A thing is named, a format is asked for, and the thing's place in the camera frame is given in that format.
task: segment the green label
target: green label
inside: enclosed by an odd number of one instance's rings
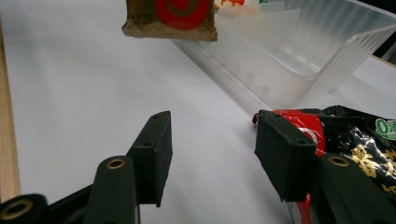
[[[375,121],[376,132],[388,140],[396,140],[396,120],[377,119]]]

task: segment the white table surface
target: white table surface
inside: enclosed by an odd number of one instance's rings
[[[102,160],[170,110],[163,206],[141,206],[142,223],[292,222],[253,153],[251,111],[171,41],[124,36],[124,1],[3,0],[0,13],[23,194],[53,203],[88,186]],[[302,107],[396,118],[395,84],[396,68],[370,58]]]

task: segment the transparent plastic bin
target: transparent plastic bin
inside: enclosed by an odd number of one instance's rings
[[[337,88],[396,30],[396,16],[347,0],[224,7],[200,48],[272,108]]]

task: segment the black snack package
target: black snack package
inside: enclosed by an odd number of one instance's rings
[[[396,198],[396,119],[385,119],[340,105],[323,110],[279,109],[272,112],[315,142],[317,156],[336,153],[352,159],[381,190]],[[259,114],[256,114],[253,122],[258,118]],[[309,200],[308,195],[305,202],[297,203],[302,223],[311,223]]]

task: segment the wooden edge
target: wooden edge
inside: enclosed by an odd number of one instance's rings
[[[21,194],[18,155],[0,20],[0,202]]]
[[[385,63],[385,64],[387,64],[387,65],[389,65],[389,66],[391,66],[391,67],[394,67],[394,68],[396,68],[396,64],[393,64],[393,63],[390,63],[390,62],[388,62],[388,61],[385,61],[385,60],[383,60],[382,58],[378,58],[378,57],[376,57],[376,56],[372,56],[373,58],[375,58],[375,59],[377,59],[377,60],[379,60],[380,62],[382,62],[382,63]]]

